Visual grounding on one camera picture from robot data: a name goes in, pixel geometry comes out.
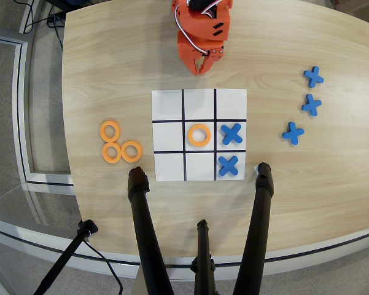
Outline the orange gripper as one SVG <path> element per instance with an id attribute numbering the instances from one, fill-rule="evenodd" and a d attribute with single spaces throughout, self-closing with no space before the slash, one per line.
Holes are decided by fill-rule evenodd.
<path id="1" fill-rule="evenodd" d="M 224 56 L 223 41 L 212 41 L 188 34 L 189 39 L 181 31 L 177 34 L 179 57 L 188 70 L 194 75 L 205 74 L 213 64 Z"/>

